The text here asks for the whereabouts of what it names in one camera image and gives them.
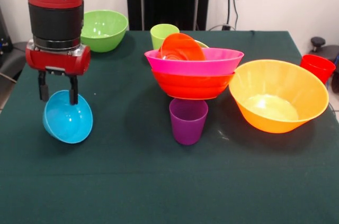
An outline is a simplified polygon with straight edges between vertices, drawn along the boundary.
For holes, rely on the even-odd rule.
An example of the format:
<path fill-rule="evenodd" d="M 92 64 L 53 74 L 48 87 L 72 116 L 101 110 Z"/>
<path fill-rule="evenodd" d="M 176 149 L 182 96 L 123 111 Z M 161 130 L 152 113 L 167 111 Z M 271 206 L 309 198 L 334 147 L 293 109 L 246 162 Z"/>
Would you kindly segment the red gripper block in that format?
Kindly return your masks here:
<path fill-rule="evenodd" d="M 49 100 L 49 90 L 46 83 L 45 71 L 59 71 L 70 75 L 71 89 L 69 90 L 70 105 L 78 104 L 78 80 L 76 75 L 83 75 L 90 65 L 90 48 L 81 44 L 77 49 L 71 51 L 46 51 L 38 50 L 33 40 L 29 40 L 25 50 L 28 65 L 39 70 L 38 84 L 40 100 Z"/>

